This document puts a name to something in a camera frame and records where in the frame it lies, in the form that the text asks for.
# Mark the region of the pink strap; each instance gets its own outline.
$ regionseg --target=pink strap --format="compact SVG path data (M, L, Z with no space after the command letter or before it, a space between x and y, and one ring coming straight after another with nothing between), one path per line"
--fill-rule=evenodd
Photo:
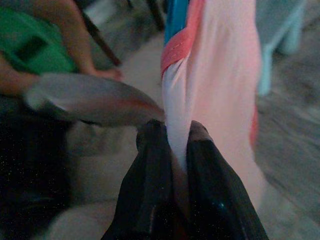
M191 0L188 6L186 27L174 35L165 46L161 56L162 76L173 63L185 58L194 43L202 16L205 0Z

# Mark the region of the gray floor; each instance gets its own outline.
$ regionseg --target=gray floor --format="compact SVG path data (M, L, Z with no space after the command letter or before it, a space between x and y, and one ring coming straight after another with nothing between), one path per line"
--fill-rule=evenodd
M258 100L256 161L274 187L260 217L273 240L320 239L319 66L320 3L309 1L300 50L275 54L271 93Z

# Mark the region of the white fabric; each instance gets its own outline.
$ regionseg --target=white fabric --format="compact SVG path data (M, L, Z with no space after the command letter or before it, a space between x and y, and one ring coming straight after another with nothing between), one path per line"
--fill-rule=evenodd
M180 170L186 171L189 128L196 120L208 129L256 208L265 179L249 135L259 69L255 0L207 0L189 55L166 70L162 84L168 141Z

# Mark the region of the gray fabric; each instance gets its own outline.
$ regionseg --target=gray fabric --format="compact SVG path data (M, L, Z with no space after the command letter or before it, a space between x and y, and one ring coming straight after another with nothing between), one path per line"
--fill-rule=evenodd
M33 0L0 0L0 7L32 14Z

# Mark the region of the pink fabric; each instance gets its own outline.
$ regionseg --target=pink fabric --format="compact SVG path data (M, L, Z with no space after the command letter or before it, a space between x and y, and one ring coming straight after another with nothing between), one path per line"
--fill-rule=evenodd
M188 189L187 180L180 178L187 177L186 146L191 121L196 120L208 129L253 205L259 206L266 183L249 138L260 71L255 10L255 0L193 0L187 21L192 27L187 24L164 49L162 97L175 155L173 180L180 182L174 188L180 195ZM185 204L183 197L176 198Z
M161 72L173 63L185 58L194 43L204 0L191 0L188 6L186 27L174 35L165 46L161 56Z

